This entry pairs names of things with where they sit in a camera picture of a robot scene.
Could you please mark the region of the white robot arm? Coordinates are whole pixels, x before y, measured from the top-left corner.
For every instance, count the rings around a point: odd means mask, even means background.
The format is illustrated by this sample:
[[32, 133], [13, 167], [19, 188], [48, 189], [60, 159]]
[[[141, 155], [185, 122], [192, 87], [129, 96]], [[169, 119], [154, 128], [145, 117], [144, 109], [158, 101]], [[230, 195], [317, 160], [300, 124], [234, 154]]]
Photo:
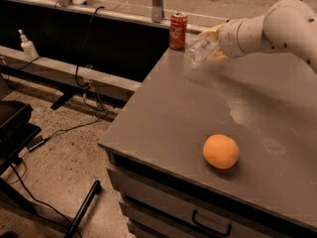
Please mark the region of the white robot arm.
[[317, 72], [317, 13], [301, 0], [280, 0], [262, 16], [230, 20], [198, 38], [218, 42], [227, 58], [291, 53]]

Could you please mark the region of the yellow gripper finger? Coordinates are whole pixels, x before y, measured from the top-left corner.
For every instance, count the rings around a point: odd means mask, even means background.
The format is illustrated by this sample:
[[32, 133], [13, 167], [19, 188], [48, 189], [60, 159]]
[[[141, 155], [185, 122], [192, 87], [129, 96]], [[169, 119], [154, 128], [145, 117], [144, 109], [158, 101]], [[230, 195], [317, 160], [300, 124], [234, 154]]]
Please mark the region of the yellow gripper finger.
[[226, 58], [227, 58], [226, 54], [223, 51], [218, 50], [213, 55], [211, 55], [208, 59], [209, 60], [223, 60]]
[[199, 40], [207, 39], [209, 41], [217, 41], [223, 27], [224, 27], [224, 24], [219, 24], [209, 29], [206, 29], [198, 35], [198, 39]]

